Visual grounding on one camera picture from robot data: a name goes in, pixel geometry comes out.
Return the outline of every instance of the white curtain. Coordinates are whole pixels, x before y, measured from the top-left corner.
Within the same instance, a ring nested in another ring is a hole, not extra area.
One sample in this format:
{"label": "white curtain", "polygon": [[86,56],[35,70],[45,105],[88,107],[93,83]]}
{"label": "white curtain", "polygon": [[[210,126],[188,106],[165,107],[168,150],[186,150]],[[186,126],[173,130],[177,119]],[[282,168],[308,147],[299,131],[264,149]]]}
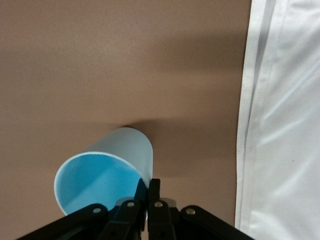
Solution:
{"label": "white curtain", "polygon": [[320,0],[252,0],[235,218],[256,240],[320,240]]}

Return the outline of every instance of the silver screw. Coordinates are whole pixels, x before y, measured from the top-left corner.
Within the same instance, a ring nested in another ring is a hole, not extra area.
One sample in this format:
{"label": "silver screw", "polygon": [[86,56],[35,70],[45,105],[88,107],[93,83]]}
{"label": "silver screw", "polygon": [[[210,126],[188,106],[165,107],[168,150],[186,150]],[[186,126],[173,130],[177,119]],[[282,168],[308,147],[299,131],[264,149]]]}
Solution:
{"label": "silver screw", "polygon": [[186,211],[186,214],[188,215],[195,215],[196,211],[193,208],[188,208]]}
{"label": "silver screw", "polygon": [[160,202],[160,201],[156,201],[156,202],[154,203],[154,206],[155,206],[156,208],[161,208],[161,207],[163,206],[163,204],[162,204],[162,202]]}
{"label": "silver screw", "polygon": [[132,207],[134,207],[135,206],[135,203],[134,202],[132,202],[132,201],[130,201],[130,202],[128,202],[127,203],[127,205],[126,205],[128,208],[132,208]]}
{"label": "silver screw", "polygon": [[101,212],[101,208],[97,207],[95,209],[93,209],[92,211],[94,214],[100,213]]}

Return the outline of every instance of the brown surface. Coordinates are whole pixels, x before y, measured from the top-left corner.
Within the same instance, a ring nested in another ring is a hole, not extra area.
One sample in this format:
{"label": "brown surface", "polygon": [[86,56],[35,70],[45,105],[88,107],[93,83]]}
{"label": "brown surface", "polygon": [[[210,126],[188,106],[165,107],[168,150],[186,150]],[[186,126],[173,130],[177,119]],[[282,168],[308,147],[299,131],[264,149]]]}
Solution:
{"label": "brown surface", "polygon": [[178,207],[230,224],[250,1],[1,1],[0,239],[63,216],[59,166],[144,132]]}

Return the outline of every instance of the cylindrical cup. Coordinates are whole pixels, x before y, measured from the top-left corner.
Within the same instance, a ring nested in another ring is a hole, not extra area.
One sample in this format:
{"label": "cylindrical cup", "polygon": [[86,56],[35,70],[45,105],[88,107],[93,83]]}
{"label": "cylindrical cup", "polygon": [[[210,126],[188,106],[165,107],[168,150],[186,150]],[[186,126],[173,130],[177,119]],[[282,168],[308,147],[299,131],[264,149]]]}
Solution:
{"label": "cylindrical cup", "polygon": [[118,128],[62,164],[54,195],[65,215],[90,204],[111,210],[117,200],[134,197],[141,178],[149,187],[153,149],[140,131]]}

